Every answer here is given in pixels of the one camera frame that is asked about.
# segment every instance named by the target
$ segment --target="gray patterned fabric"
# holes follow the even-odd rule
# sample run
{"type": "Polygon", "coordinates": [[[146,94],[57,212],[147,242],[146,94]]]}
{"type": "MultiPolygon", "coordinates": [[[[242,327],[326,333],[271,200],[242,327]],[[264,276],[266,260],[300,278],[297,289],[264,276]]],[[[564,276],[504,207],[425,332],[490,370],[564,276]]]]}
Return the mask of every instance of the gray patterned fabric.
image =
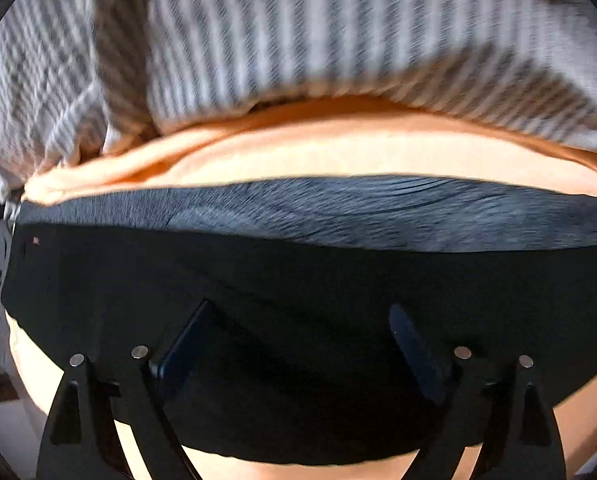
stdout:
{"type": "Polygon", "coordinates": [[[597,198],[452,178],[297,178],[24,202],[17,225],[31,223],[378,250],[555,250],[597,246],[597,198]]]}
{"type": "Polygon", "coordinates": [[[0,200],[137,136],[375,94],[597,151],[588,0],[17,0],[0,23],[0,200]]]}

